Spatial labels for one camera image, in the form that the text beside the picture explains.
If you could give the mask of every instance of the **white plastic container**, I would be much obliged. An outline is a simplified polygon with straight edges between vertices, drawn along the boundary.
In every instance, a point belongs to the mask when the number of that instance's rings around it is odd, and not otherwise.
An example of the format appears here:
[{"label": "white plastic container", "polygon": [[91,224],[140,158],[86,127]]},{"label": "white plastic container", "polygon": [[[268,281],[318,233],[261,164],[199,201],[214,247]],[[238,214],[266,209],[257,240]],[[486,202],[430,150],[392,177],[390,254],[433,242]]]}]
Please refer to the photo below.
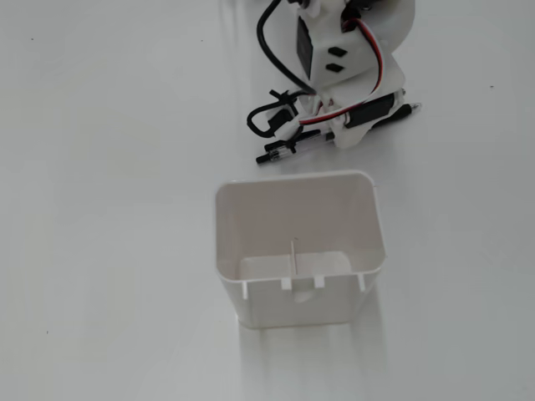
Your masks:
[{"label": "white plastic container", "polygon": [[216,219],[217,270],[249,328],[349,322],[385,260],[358,171],[226,184]]}]

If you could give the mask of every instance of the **black cable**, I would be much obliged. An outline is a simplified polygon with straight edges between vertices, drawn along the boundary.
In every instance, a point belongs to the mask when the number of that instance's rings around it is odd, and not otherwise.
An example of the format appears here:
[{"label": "black cable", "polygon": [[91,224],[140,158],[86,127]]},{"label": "black cable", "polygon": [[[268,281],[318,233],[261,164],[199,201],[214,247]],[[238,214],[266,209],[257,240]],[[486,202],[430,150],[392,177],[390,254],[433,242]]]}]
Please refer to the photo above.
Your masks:
[{"label": "black cable", "polygon": [[299,79],[292,71],[286,68],[286,66],[281,63],[281,61],[273,54],[271,49],[268,46],[268,43],[266,42],[266,38],[264,37],[264,25],[266,24],[266,21],[271,17],[271,14],[273,14],[273,11],[275,11],[275,8],[280,4],[281,0],[273,0],[269,7],[266,8],[266,11],[264,11],[264,14],[260,17],[258,20],[257,25],[257,37],[258,42],[260,43],[260,47],[262,48],[262,51],[266,54],[266,57],[269,58],[269,61],[272,62],[272,64],[277,67],[277,69],[284,74],[285,77],[290,79],[294,84],[296,84],[299,88],[304,90],[307,94],[316,94],[316,91],[308,86],[306,83],[304,83],[301,79]]},{"label": "black cable", "polygon": [[262,106],[262,107],[259,107],[257,109],[254,109],[247,116],[247,126],[251,129],[251,131],[254,132],[256,135],[258,135],[258,136],[260,136],[262,138],[266,138],[266,139],[267,138],[272,138],[273,136],[275,136],[275,132],[277,132],[277,129],[279,129],[280,127],[271,127],[270,126],[270,128],[267,131],[262,131],[261,129],[259,129],[254,124],[252,119],[257,114],[263,113],[263,112],[271,110],[271,109],[276,109],[276,108],[281,107],[281,106],[290,106],[290,108],[292,109],[293,113],[297,115],[298,112],[295,109],[295,107],[293,106],[293,104],[295,103],[295,101],[297,100],[297,98],[299,96],[303,96],[304,94],[306,94],[306,92],[303,92],[301,90],[299,90],[298,92],[294,92],[292,94],[288,94],[288,92],[285,92],[283,94],[278,94],[274,90],[272,90],[269,93],[272,96],[276,97],[278,99],[278,101],[275,102],[275,103],[266,104],[265,106]]}]

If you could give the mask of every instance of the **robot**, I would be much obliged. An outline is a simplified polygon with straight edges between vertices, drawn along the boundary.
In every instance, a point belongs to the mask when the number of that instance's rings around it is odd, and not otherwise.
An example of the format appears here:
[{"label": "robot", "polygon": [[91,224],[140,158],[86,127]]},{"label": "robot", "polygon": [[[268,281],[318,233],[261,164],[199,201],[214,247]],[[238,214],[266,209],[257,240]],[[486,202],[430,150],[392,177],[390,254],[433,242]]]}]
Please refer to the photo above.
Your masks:
[{"label": "robot", "polygon": [[[247,125],[258,136],[277,139],[258,164],[296,153],[305,140],[357,145],[371,129],[401,119],[418,104],[405,104],[405,76],[392,57],[409,34],[415,0],[288,0],[298,6],[296,52],[299,78],[269,48],[263,27],[282,0],[272,3],[257,25],[269,60],[298,87],[274,91],[272,104],[255,109]],[[265,114],[268,130],[253,122]]]}]

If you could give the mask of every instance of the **pen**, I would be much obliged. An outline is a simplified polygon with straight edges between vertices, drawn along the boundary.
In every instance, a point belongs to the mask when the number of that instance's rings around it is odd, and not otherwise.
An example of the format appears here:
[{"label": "pen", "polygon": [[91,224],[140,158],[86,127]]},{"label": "pen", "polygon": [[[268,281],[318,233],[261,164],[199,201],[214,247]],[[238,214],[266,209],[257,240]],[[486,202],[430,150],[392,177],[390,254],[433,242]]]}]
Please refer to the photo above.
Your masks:
[{"label": "pen", "polygon": [[287,159],[295,155],[296,153],[303,153],[307,150],[312,150],[323,146],[334,140],[334,134],[329,132],[328,134],[322,134],[321,131],[314,131],[314,135],[305,134],[303,137],[298,138],[294,144],[288,145],[284,141],[280,141],[282,145],[276,148],[270,145],[266,146],[267,153],[263,156],[257,157],[257,163],[263,165],[270,161],[278,161]]},{"label": "pen", "polygon": [[[376,123],[371,130],[405,119],[420,109],[420,103],[404,104],[388,119],[382,119]],[[301,130],[297,132],[293,140],[279,140],[270,145],[264,146],[264,149],[267,153],[257,157],[257,163],[259,165],[263,165],[265,163],[269,163],[270,161],[287,159],[296,153],[302,153],[306,150],[315,149],[321,145],[332,142],[333,140],[334,134],[332,132],[329,132],[328,134],[322,134],[321,131],[315,130],[303,133]]]},{"label": "pen", "polygon": [[393,113],[388,119],[382,119],[379,123],[376,123],[372,129],[383,127],[387,124],[394,123],[406,119],[411,114],[416,113],[421,109],[421,103],[404,104],[395,113]]}]

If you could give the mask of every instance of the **white table surface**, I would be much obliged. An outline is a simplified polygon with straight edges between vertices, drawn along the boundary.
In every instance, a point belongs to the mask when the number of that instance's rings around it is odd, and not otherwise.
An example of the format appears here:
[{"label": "white table surface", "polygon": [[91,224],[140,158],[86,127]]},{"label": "white table surface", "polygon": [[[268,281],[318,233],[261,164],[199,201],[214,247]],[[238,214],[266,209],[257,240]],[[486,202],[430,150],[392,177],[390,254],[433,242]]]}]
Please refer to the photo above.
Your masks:
[{"label": "white table surface", "polygon": [[[534,400],[535,2],[420,0],[396,57],[422,113],[258,169],[245,117],[288,84],[266,6],[2,1],[0,399]],[[215,190],[341,169],[389,253],[359,318],[241,328]]]}]

